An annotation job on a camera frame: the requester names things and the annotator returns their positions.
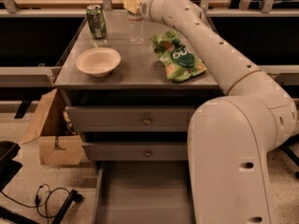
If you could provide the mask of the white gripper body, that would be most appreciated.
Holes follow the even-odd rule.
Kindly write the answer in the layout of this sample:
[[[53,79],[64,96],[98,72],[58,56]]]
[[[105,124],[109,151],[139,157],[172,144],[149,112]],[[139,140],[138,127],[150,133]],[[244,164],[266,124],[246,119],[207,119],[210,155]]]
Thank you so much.
[[[160,21],[162,19],[164,0],[140,0],[140,12],[148,21]]]

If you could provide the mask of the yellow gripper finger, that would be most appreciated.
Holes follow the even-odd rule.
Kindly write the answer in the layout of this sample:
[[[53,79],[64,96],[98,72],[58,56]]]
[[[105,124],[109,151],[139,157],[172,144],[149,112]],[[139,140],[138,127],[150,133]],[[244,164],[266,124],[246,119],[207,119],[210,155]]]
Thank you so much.
[[[123,7],[133,14],[139,12],[140,0],[123,0]]]

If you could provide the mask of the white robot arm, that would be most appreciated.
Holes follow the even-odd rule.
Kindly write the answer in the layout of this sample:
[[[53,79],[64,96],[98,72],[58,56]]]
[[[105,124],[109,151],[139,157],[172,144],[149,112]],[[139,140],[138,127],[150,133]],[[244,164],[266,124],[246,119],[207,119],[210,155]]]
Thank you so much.
[[[267,154],[296,127],[290,95],[206,26],[190,0],[125,0],[124,6],[183,34],[223,92],[189,124],[196,224],[276,224]]]

